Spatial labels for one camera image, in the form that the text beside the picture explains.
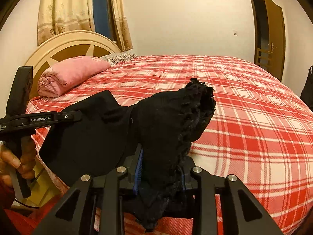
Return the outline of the person's left hand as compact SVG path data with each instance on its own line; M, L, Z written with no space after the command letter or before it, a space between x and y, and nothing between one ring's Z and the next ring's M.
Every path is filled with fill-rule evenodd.
M31 136L21 139L22 155L19 159L6 145L1 144L1 181L12 188L12 178L8 167L14 168L24 179L32 179L35 176L36 145Z

